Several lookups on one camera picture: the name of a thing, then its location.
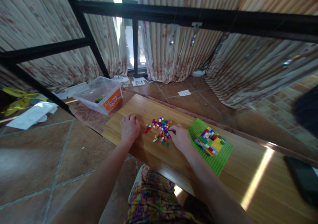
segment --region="pile of blocks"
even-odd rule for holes
[[[226,140],[210,127],[206,128],[194,142],[209,156],[216,156],[226,144]]]
[[[160,133],[155,135],[155,139],[153,140],[153,142],[156,142],[159,138],[160,138],[160,142],[162,144],[165,143],[165,141],[167,141],[168,139],[171,139],[171,136],[169,135],[168,131],[169,131],[169,126],[172,124],[173,122],[168,122],[167,120],[165,120],[164,118],[159,118],[157,119],[153,119],[152,120],[152,124],[146,124],[146,130],[145,133],[148,132],[148,130],[151,129],[151,126],[155,129],[159,129],[161,130]]]

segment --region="yellow plastic bag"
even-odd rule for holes
[[[2,116],[10,116],[18,110],[27,108],[30,105],[30,99],[43,100],[45,102],[47,101],[46,98],[32,98],[36,95],[41,95],[40,93],[28,94],[15,88],[3,88],[2,90],[12,96],[19,98],[18,100],[11,103],[6,111],[1,112]]]

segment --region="hand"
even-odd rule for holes
[[[186,128],[182,127],[182,125],[178,124],[176,126],[171,126],[168,133],[171,136],[175,146],[183,154],[186,151],[192,150],[193,146],[190,141],[189,132]]]
[[[124,116],[120,125],[122,127],[122,141],[133,144],[140,132],[140,125],[136,115],[129,114]]]

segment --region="left hand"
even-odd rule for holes
[[[140,125],[136,115],[129,114],[124,116],[120,125],[122,127],[122,141],[131,142],[131,144],[133,144],[140,132]]]

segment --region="green baseplate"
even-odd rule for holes
[[[226,144],[222,147],[219,154],[216,156],[208,156],[197,144],[194,143],[194,140],[208,127],[206,123],[201,121],[199,118],[192,123],[191,126],[187,129],[190,135],[190,139],[193,147],[199,152],[204,161],[208,166],[213,170],[213,172],[219,177],[226,161],[228,160],[233,145],[226,140]]]

